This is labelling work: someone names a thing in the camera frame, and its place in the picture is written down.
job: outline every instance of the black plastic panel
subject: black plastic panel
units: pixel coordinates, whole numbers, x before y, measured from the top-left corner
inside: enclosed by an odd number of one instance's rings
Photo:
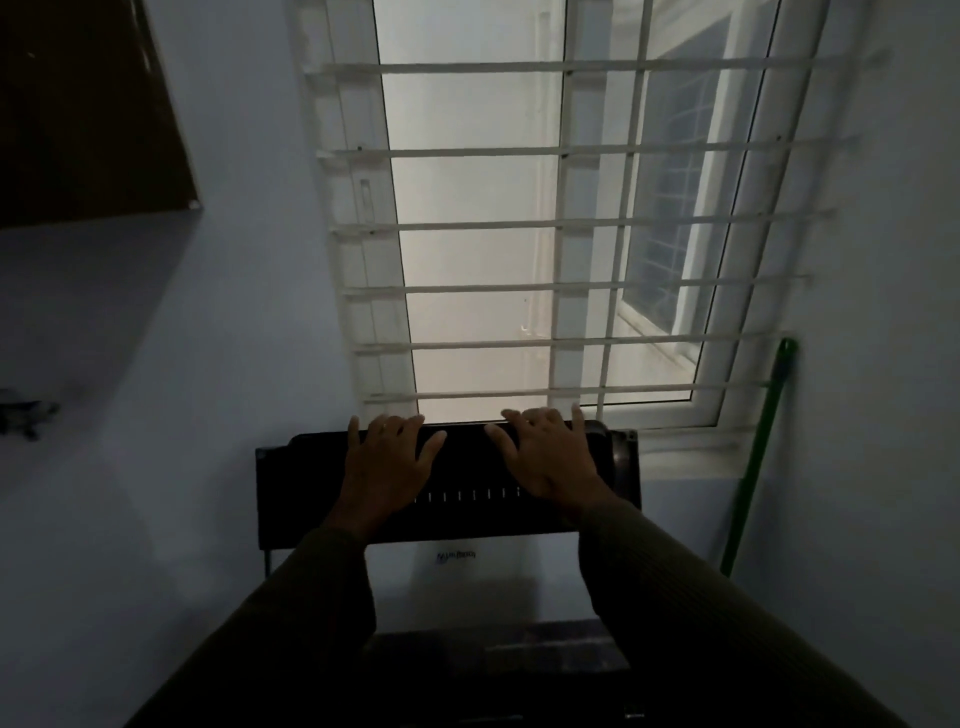
[[[513,428],[503,426],[516,440]],[[439,429],[447,438],[430,479],[415,503],[384,524],[377,543],[573,530],[550,503],[519,487],[482,424],[425,425],[418,449]],[[591,422],[588,445],[604,481],[639,507],[636,433]],[[286,447],[256,451],[260,548],[295,548],[320,525],[340,495],[346,454],[345,432],[298,435]]]

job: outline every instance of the wooden cabinet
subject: wooden cabinet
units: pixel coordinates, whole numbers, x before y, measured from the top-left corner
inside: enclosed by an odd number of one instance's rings
[[[196,200],[141,0],[3,0],[0,228]]]

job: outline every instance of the sleeve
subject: sleeve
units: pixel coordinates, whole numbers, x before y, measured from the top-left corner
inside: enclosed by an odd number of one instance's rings
[[[580,569],[654,718],[904,725],[627,501],[585,514]]]
[[[339,676],[375,626],[363,544],[317,528],[128,725],[211,716],[279,724],[327,713]]]

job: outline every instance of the hand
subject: hand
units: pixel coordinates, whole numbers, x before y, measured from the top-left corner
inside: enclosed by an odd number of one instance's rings
[[[531,495],[553,501],[574,523],[593,504],[616,498],[597,474],[587,447],[584,413],[573,406],[573,428],[555,409],[514,409],[502,412],[516,428],[519,449],[501,427],[484,429],[503,454],[507,470]]]
[[[408,420],[380,415],[361,445],[360,420],[350,418],[344,484],[324,525],[349,531],[366,544],[384,521],[417,497],[446,439],[445,432],[436,432],[418,459],[421,425],[423,415]]]

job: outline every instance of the window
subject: window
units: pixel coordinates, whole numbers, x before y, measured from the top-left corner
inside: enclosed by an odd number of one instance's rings
[[[823,99],[859,20],[827,6],[298,0],[368,414],[749,425],[789,252],[829,215]]]

